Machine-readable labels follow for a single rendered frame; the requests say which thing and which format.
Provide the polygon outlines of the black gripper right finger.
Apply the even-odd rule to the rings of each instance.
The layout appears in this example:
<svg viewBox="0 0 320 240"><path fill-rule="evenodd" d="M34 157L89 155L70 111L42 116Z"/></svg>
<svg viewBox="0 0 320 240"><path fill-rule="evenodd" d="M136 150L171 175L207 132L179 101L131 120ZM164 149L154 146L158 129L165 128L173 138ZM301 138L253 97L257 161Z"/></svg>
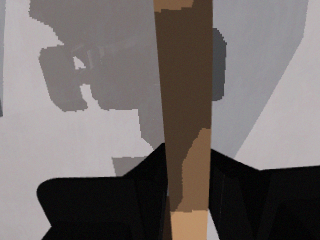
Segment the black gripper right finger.
<svg viewBox="0 0 320 240"><path fill-rule="evenodd" d="M209 212L219 240L268 240L279 204L320 197L320 165L259 170L210 150Z"/></svg>

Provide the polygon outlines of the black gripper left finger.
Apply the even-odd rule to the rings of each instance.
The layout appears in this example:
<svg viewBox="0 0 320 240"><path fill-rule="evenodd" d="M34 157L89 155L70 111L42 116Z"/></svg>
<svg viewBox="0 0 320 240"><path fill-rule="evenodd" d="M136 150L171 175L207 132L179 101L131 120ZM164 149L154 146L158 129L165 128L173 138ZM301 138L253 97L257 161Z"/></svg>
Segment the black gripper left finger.
<svg viewBox="0 0 320 240"><path fill-rule="evenodd" d="M122 222L133 240L162 240L168 189L165 143L131 171L114 177L51 178L37 199L50 225Z"/></svg>

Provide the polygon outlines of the long brown wooden rail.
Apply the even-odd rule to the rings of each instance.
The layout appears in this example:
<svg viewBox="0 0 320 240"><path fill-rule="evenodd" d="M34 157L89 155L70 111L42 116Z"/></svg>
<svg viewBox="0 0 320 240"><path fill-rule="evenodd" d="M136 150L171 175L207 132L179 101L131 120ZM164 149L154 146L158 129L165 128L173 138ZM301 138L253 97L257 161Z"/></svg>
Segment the long brown wooden rail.
<svg viewBox="0 0 320 240"><path fill-rule="evenodd" d="M153 0L172 240L207 240L212 0Z"/></svg>

